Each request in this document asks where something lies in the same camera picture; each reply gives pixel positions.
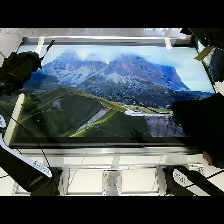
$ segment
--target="screen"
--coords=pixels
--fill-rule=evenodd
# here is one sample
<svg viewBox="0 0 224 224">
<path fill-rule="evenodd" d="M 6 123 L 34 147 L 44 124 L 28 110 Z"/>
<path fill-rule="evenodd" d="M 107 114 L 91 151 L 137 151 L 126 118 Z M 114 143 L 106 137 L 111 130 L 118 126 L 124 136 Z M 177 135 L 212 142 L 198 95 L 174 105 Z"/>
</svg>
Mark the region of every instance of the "screen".
<svg viewBox="0 0 224 224">
<path fill-rule="evenodd" d="M 214 94 L 195 56 L 189 47 L 53 45 L 24 85 L 19 122 L 35 137 L 74 143 L 186 137 L 172 103 Z M 29 136 L 17 127 L 15 137 Z"/>
</svg>

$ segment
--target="display panel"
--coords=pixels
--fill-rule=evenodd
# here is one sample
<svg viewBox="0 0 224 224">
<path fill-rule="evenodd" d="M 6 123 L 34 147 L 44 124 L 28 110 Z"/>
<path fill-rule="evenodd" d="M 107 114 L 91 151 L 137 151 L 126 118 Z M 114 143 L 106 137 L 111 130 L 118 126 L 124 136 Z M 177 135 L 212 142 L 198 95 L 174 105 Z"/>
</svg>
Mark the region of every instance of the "display panel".
<svg viewBox="0 0 224 224">
<path fill-rule="evenodd" d="M 172 118 L 172 102 L 214 94 L 196 55 L 190 47 L 53 45 L 24 85 L 19 122 L 45 143 L 186 138 Z M 17 127 L 13 141 L 26 138 Z"/>
</svg>

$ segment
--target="metal bracket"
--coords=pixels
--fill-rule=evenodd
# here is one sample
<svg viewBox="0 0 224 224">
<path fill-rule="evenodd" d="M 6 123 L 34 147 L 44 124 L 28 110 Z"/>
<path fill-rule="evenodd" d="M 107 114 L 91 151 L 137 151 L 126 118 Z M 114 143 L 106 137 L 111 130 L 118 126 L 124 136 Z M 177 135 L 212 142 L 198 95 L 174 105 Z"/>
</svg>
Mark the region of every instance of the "metal bracket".
<svg viewBox="0 0 224 224">
<path fill-rule="evenodd" d="M 119 196 L 122 193 L 120 170 L 103 171 L 102 193 L 104 196 Z"/>
</svg>

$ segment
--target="sky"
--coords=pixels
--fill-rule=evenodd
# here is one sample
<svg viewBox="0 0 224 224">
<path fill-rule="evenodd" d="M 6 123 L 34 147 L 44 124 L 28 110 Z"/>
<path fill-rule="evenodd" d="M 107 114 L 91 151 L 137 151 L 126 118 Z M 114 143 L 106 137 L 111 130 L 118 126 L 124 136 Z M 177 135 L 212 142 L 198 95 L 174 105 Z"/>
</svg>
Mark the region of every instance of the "sky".
<svg viewBox="0 0 224 224">
<path fill-rule="evenodd" d="M 44 45 L 41 56 L 46 52 Z M 74 50 L 81 60 L 103 61 L 109 63 L 121 54 L 135 54 L 145 60 L 162 65 L 173 66 L 182 82 L 192 91 L 214 92 L 206 71 L 201 62 L 194 59 L 197 52 L 194 48 L 157 46 L 103 46 L 103 45 L 53 45 L 42 61 L 42 65 L 53 61 L 66 50 Z"/>
</svg>

